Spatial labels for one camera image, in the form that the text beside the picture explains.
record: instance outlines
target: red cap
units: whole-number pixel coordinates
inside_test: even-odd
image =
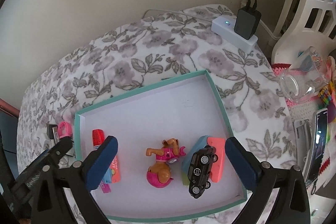
[[[101,129],[94,129],[92,130],[92,141],[93,146],[101,145],[105,140],[104,131]]]

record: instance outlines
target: floral tablecloth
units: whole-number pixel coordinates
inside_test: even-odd
[[[220,15],[235,18],[224,5],[183,12],[210,20]],[[207,69],[217,85],[241,144],[274,167],[296,164],[292,121],[263,53],[237,49],[213,33],[209,22],[166,13],[119,27],[74,50],[27,88],[17,132],[19,172],[43,151],[48,122],[73,124],[75,113],[84,107],[201,69]],[[73,158],[65,157],[60,164],[72,162]],[[275,197],[276,191],[259,223],[267,219]],[[243,206],[174,224],[231,223]],[[84,223],[74,202],[71,207],[78,222]]]

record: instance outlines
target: white power strip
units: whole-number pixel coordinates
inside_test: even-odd
[[[235,19],[220,16],[212,21],[211,30],[237,48],[246,53],[250,53],[251,50],[254,49],[258,38],[255,35],[253,35],[249,40],[241,37],[234,31],[235,24]]]

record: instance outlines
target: black charger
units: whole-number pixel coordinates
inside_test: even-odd
[[[256,32],[261,13],[252,7],[245,6],[238,10],[235,24],[235,32],[241,37],[249,40]]]

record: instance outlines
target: glass cup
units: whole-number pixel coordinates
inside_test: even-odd
[[[300,104],[312,98],[330,82],[331,70],[314,47],[309,47],[279,76],[283,94]]]

